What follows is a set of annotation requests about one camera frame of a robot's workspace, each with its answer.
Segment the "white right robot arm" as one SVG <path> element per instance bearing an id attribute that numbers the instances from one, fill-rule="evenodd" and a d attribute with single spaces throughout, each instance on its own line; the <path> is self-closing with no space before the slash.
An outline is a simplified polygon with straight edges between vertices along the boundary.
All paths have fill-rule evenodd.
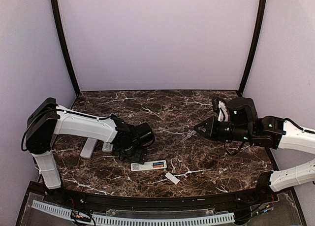
<path id="1" fill-rule="evenodd" d="M 242 145 L 297 150 L 308 154 L 315 153 L 315 131 L 298 127 L 292 120 L 266 116 L 252 122 L 218 121 L 211 117 L 194 126 L 201 136 L 222 143 L 238 141 Z M 279 192 L 315 180 L 315 161 L 284 170 L 264 172 L 259 176 L 256 189 L 251 193 L 255 203 L 262 203 L 270 195 L 270 190 Z"/>

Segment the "white battery cover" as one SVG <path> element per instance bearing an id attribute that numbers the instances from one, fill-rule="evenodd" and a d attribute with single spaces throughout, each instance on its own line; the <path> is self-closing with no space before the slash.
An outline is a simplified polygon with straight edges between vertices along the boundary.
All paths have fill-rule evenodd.
<path id="1" fill-rule="evenodd" d="M 168 180 L 170 180 L 172 183 L 174 183 L 175 185 L 180 182 L 180 180 L 177 177 L 175 177 L 173 174 L 171 174 L 170 172 L 166 173 L 165 177 Z"/>

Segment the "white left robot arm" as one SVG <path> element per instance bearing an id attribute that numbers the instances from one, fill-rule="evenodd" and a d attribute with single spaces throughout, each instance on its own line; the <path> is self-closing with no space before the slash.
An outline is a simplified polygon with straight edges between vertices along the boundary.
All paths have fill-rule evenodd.
<path id="1" fill-rule="evenodd" d="M 114 114 L 94 116 L 57 105 L 55 98 L 45 99 L 27 120 L 21 150 L 31 153 L 45 186 L 50 189 L 51 198 L 58 204 L 69 201 L 69 192 L 61 187 L 62 180 L 51 148 L 53 137 L 58 135 L 102 141 L 113 147 L 114 155 L 139 164 L 144 164 L 147 148 L 155 141 L 148 123 L 134 126 Z"/>

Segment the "clear handled screwdriver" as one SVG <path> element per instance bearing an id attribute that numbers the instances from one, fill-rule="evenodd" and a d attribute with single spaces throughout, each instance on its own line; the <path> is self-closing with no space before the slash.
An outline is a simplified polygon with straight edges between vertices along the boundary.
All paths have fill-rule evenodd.
<path id="1" fill-rule="evenodd" d="M 185 142 L 187 139 L 191 138 L 194 136 L 196 132 L 194 130 L 191 130 L 190 132 L 187 133 L 187 135 L 181 140 L 181 142 Z"/>

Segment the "white remote with buttons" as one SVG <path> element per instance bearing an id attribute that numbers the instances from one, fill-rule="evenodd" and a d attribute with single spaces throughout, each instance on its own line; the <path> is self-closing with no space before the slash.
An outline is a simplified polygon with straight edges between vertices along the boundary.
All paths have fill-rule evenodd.
<path id="1" fill-rule="evenodd" d="M 167 168 L 166 160 L 161 160 L 161 161 L 164 162 L 164 168 L 161 168 L 161 169 L 166 169 Z M 155 170 L 153 169 L 153 165 L 152 165 L 152 163 L 154 162 L 160 162 L 160 161 L 148 161 L 148 162 L 144 162 L 143 164 L 131 163 L 130 168 L 132 172 Z"/>

